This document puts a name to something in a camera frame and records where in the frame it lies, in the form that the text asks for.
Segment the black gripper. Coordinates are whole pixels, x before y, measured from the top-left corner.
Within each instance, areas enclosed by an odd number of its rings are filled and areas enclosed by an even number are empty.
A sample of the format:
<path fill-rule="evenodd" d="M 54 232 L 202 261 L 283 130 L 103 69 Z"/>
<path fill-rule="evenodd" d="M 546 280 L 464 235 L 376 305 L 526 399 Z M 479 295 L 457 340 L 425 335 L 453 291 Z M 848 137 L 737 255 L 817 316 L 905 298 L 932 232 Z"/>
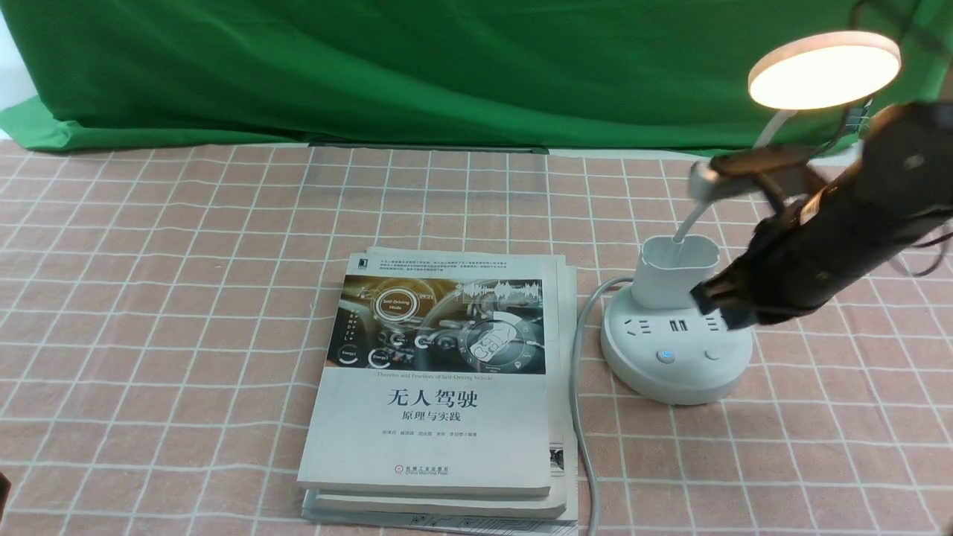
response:
<path fill-rule="evenodd" d="M 698 312 L 730 331 L 815 312 L 951 217 L 951 103 L 872 119 L 861 158 L 819 194 L 753 232 L 733 274 L 698 282 Z"/>

